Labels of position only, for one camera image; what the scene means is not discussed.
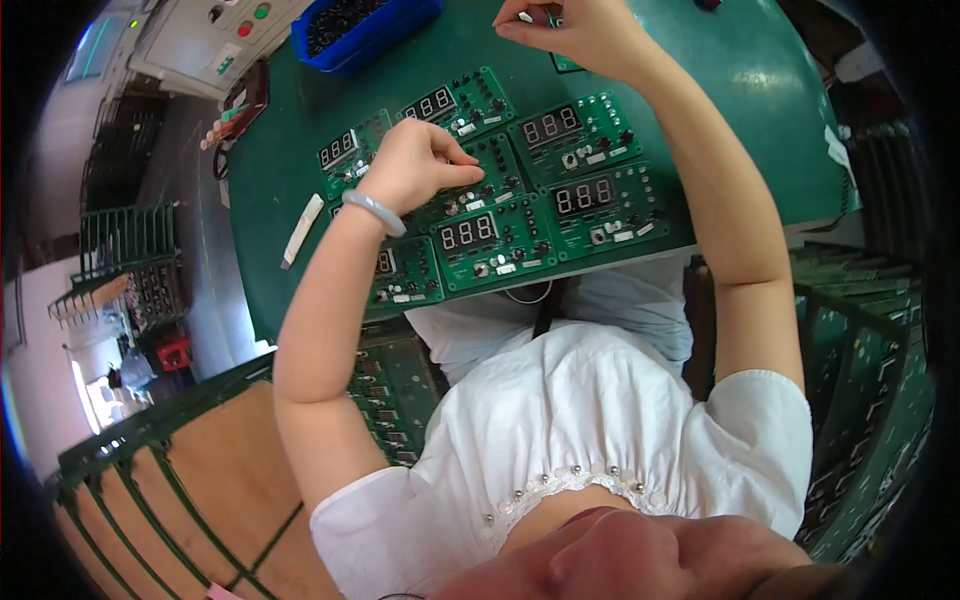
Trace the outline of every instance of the pink tag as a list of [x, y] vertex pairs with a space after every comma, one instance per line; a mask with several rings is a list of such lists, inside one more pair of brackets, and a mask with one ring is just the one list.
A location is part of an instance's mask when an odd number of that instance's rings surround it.
[[207, 591], [206, 597], [210, 600], [243, 600], [243, 598], [235, 593], [227, 591], [216, 584], [210, 585], [210, 590]]

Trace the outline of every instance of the circuit board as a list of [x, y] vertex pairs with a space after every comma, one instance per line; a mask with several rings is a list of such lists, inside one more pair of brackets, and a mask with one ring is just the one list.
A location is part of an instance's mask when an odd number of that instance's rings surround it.
[[340, 198], [345, 190], [355, 187], [366, 175], [380, 140], [392, 126], [390, 113], [382, 109], [341, 133], [317, 152], [324, 172], [327, 202]]
[[649, 164], [630, 162], [540, 190], [557, 258], [575, 260], [670, 232]]
[[418, 98], [396, 113], [429, 121], [464, 142], [516, 118], [516, 110], [493, 71], [482, 66]]
[[[553, 16], [550, 15], [550, 27], [562, 27], [564, 25], [564, 18], [562, 16]], [[580, 66], [573, 60], [568, 59], [564, 55], [550, 53], [550, 57], [553, 59], [553, 65], [557, 67], [558, 73], [572, 73], [574, 71], [584, 71], [584, 67]]]
[[444, 190], [415, 210], [407, 221], [407, 227], [416, 233], [424, 235], [429, 232], [431, 225], [527, 193], [510, 139], [505, 133], [474, 140], [464, 144], [463, 148], [480, 161], [479, 166], [487, 175], [474, 185]]
[[454, 292], [557, 264], [539, 196], [528, 194], [430, 227], [446, 289]]
[[366, 329], [361, 332], [347, 393], [390, 464], [412, 467], [423, 452], [426, 424], [442, 394], [416, 334], [368, 337]]
[[380, 246], [368, 307], [435, 304], [444, 299], [433, 241], [427, 237], [388, 240]]
[[508, 132], [537, 188], [606, 169], [642, 152], [609, 91], [553, 107], [511, 125]]

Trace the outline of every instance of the woman's hand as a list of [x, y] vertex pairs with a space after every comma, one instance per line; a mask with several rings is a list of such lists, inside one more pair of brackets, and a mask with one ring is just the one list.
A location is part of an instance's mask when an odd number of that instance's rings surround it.
[[[534, 22], [517, 21], [521, 12]], [[551, 29], [548, 13], [561, 12], [564, 25]], [[619, 81], [636, 73], [654, 43], [623, 0], [506, 0], [493, 26], [501, 37], [562, 54]]]
[[357, 190], [397, 215], [404, 215], [426, 204], [442, 189], [480, 181], [484, 172], [477, 162], [444, 129], [404, 119], [383, 136], [370, 171]]

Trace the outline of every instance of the bracelet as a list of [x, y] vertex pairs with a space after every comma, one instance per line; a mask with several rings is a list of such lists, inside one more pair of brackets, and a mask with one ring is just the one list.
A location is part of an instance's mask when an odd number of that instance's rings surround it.
[[400, 221], [400, 218], [397, 217], [390, 208], [387, 208], [370, 196], [361, 194], [355, 189], [349, 189], [344, 192], [343, 198], [344, 202], [362, 206], [373, 213], [377, 219], [383, 221], [383, 223], [387, 226], [387, 233], [391, 237], [403, 237], [403, 234], [407, 232], [407, 226], [403, 225], [403, 222]]

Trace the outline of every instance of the white wall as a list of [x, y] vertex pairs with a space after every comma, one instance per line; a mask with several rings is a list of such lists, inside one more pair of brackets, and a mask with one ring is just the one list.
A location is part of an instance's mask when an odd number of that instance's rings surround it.
[[[66, 292], [67, 280], [80, 270], [80, 258], [67, 258], [34, 269], [23, 276], [23, 321], [26, 346], [4, 357], [23, 441], [37, 477], [42, 480], [57, 468], [57, 456], [92, 435], [77, 395], [73, 372], [63, 345], [70, 331], [47, 315], [47, 304]], [[9, 306], [12, 287], [4, 289]]]

